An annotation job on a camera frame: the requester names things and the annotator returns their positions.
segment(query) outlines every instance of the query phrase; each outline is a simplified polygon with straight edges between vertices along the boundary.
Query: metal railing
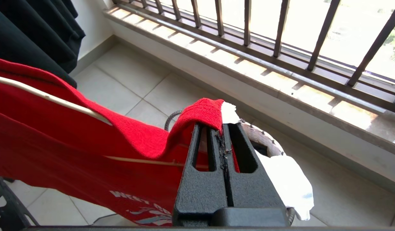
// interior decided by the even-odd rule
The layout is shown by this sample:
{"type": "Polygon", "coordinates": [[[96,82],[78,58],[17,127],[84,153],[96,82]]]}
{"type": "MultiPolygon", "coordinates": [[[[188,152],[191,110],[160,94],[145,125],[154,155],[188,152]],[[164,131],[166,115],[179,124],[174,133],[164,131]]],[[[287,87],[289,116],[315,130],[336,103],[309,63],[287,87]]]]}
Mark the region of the metal railing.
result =
{"type": "Polygon", "coordinates": [[[198,33],[231,48],[243,51],[250,56],[257,57],[298,75],[307,77],[310,79],[310,82],[321,83],[334,91],[341,91],[350,95],[351,98],[357,98],[395,112],[395,79],[371,73],[379,79],[386,80],[382,81],[363,75],[367,65],[395,28],[395,10],[367,51],[360,65],[353,67],[320,55],[320,50],[329,32],[337,8],[340,5],[340,0],[331,1],[312,53],[291,46],[290,44],[285,44],[281,40],[290,0],[282,0],[280,16],[276,19],[279,22],[275,39],[253,33],[250,30],[252,0],[244,0],[243,32],[239,29],[234,29],[230,25],[227,27],[224,26],[222,19],[222,0],[213,0],[216,8],[216,23],[203,19],[199,15],[197,1],[190,1],[193,12],[187,13],[186,11],[179,10],[177,0],[172,0],[172,6],[162,5],[160,0],[129,0],[129,4],[127,0],[114,0],[116,4],[123,6],[140,6],[147,14],[164,19],[190,32],[198,33]],[[304,63],[307,64],[306,68],[302,68],[304,63]]]}

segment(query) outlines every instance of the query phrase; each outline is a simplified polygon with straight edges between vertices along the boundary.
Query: black cloth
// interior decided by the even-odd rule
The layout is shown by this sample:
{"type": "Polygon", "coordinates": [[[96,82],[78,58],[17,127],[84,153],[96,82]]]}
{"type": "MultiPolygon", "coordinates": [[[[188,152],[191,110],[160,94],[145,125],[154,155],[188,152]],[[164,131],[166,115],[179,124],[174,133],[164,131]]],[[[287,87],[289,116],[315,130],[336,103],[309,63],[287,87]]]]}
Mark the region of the black cloth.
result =
{"type": "Polygon", "coordinates": [[[0,0],[0,58],[49,71],[73,87],[85,33],[70,0],[0,0]]]}

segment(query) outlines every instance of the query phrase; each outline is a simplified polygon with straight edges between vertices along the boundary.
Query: red towel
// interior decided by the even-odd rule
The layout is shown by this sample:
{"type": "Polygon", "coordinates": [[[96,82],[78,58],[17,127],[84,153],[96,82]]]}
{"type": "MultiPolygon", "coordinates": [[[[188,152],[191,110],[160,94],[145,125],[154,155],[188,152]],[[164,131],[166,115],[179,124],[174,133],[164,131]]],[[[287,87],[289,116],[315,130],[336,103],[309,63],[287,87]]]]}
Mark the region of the red towel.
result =
{"type": "Polygon", "coordinates": [[[49,72],[0,60],[0,76],[90,108],[112,124],[0,83],[0,176],[57,189],[139,225],[171,225],[182,167],[105,156],[184,163],[196,122],[222,126],[222,100],[187,107],[168,133],[86,99],[49,72]]]}

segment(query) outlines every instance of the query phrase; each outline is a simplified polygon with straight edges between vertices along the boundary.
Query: white wall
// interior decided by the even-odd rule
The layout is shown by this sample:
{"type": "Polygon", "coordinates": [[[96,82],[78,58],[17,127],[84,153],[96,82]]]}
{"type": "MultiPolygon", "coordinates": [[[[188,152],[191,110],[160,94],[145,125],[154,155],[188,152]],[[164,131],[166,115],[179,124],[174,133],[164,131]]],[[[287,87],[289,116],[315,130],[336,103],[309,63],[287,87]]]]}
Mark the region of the white wall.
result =
{"type": "Polygon", "coordinates": [[[395,182],[395,155],[178,51],[110,21],[115,35],[395,182]]]}
{"type": "Polygon", "coordinates": [[[82,40],[78,59],[84,57],[113,34],[113,30],[103,16],[102,9],[106,4],[102,5],[102,2],[103,0],[72,0],[79,14],[76,21],[86,34],[82,40]]]}

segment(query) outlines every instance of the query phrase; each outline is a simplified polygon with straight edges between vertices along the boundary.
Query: white stick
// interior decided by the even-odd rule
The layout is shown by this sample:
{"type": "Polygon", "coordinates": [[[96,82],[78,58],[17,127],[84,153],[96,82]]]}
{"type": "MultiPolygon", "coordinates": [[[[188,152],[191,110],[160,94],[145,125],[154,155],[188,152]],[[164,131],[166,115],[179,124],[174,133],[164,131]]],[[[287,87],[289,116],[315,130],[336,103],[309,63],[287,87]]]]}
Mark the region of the white stick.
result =
{"type": "Polygon", "coordinates": [[[112,125],[109,122],[109,120],[107,120],[105,117],[103,117],[102,115],[100,115],[100,114],[98,114],[98,113],[96,113],[96,112],[94,112],[94,111],[92,111],[92,110],[90,110],[88,108],[79,106],[77,104],[73,104],[73,103],[71,103],[69,101],[63,100],[63,99],[58,98],[56,96],[49,95],[46,92],[43,92],[43,91],[38,90],[36,88],[33,88],[33,87],[31,87],[29,85],[26,85],[24,83],[21,83],[21,82],[15,81],[15,80],[11,80],[11,79],[7,79],[7,78],[3,78],[3,77],[0,77],[0,83],[20,88],[20,89],[25,90],[25,91],[27,91],[29,93],[32,93],[34,95],[37,95],[39,97],[45,98],[45,99],[47,99],[49,101],[52,101],[52,102],[54,102],[56,104],[60,104],[62,106],[70,108],[72,110],[79,111],[81,113],[87,114],[87,115],[89,115],[89,116],[91,116],[91,117],[93,117],[95,119],[98,119],[98,120],[100,120],[100,121],[102,121],[102,122],[104,122],[106,124],[109,124],[110,126],[112,125]]]}

